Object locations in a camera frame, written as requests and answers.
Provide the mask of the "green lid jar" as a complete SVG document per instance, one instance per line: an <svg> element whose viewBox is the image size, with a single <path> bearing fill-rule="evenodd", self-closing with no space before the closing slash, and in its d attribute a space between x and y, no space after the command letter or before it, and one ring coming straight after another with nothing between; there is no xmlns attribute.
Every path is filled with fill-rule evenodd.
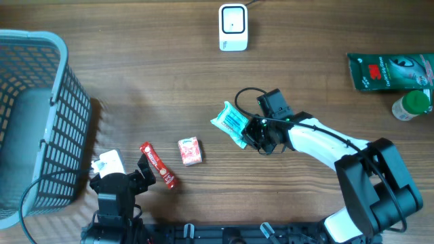
<svg viewBox="0 0 434 244"><path fill-rule="evenodd" d="M402 96L392 105L392 113L400 121L409 121L423 114L430 107L428 96L419 90L414 90Z"/></svg>

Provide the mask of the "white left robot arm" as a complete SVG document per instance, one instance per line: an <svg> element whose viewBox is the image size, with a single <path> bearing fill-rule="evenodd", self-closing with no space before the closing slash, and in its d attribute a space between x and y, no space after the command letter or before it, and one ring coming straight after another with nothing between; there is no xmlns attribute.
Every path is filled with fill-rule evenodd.
<svg viewBox="0 0 434 244"><path fill-rule="evenodd" d="M82 228L82 243L154 242L140 218L142 208L136 204L136 196L146 192L156 179L145 155L139 158L137 165L139 169L126 174L120 163L100 159L92 163L96 175L91 179L90 187L98 195L98 210L91 222Z"/></svg>

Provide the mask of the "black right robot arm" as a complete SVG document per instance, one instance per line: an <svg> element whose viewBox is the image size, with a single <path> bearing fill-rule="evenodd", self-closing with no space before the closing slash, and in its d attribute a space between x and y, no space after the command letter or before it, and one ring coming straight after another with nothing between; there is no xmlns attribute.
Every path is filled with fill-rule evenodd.
<svg viewBox="0 0 434 244"><path fill-rule="evenodd" d="M403 233L408 216L420 211L423 199L392 141L352 138L322 124L313 115L293 113L279 89L263 91L243 139L262 155L277 146L307 154L332 169L345 207L314 224L316 243L374 243L383 231Z"/></svg>

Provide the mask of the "grey plastic mesh basket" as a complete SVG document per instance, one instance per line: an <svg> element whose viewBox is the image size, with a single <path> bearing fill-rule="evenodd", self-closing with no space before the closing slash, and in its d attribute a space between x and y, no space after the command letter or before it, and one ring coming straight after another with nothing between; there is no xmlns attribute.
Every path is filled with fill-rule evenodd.
<svg viewBox="0 0 434 244"><path fill-rule="evenodd" d="M73 202L91 115L58 35L1 31L2 228Z"/></svg>

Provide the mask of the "red snack stick packet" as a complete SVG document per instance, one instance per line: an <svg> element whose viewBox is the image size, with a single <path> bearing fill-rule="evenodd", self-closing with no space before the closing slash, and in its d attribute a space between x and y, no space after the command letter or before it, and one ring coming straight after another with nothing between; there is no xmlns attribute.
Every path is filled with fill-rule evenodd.
<svg viewBox="0 0 434 244"><path fill-rule="evenodd" d="M163 163L150 142L145 142L140 146L140 151L146 155L158 174L162 177L166 186L173 189L177 185L177 180L173 172Z"/></svg>

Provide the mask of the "green 3M glove packet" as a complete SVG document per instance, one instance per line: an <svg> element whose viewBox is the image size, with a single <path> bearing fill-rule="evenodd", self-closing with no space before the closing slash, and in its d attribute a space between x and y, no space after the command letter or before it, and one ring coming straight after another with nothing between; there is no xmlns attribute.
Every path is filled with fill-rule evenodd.
<svg viewBox="0 0 434 244"><path fill-rule="evenodd" d="M348 53L355 89L433 89L433 54Z"/></svg>

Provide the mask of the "white barcode scanner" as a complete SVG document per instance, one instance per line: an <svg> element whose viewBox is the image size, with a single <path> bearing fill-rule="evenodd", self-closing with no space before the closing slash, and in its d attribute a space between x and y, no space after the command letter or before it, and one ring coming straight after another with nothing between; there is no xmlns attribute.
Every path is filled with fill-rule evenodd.
<svg viewBox="0 0 434 244"><path fill-rule="evenodd" d="M248 9L242 3L226 3L218 10L219 48L242 52L248 47Z"/></svg>

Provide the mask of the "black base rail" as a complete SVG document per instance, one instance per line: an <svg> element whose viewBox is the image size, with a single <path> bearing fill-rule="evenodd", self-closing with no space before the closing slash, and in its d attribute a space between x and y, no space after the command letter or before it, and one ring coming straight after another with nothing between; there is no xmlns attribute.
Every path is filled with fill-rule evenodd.
<svg viewBox="0 0 434 244"><path fill-rule="evenodd" d="M147 224L149 243L223 244L223 243L318 243L315 225L272 224L274 233L267 237L257 225L169 225Z"/></svg>

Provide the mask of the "teal wet wipes packet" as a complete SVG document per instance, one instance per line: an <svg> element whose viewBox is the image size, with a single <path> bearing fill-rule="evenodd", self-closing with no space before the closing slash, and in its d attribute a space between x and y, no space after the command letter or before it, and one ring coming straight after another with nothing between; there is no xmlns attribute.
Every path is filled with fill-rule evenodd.
<svg viewBox="0 0 434 244"><path fill-rule="evenodd" d="M229 101L224 102L224 109L211 121L212 125L228 134L234 143L244 149L247 143L243 139L242 131L249 120L243 116Z"/></svg>

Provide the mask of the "red white tissue packet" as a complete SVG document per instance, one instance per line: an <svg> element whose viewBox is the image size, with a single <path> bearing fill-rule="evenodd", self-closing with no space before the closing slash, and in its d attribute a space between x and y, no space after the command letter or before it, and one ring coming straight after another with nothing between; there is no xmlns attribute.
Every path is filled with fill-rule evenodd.
<svg viewBox="0 0 434 244"><path fill-rule="evenodd" d="M197 137L185 138L178 141L178 147L184 166L190 166L203 161Z"/></svg>

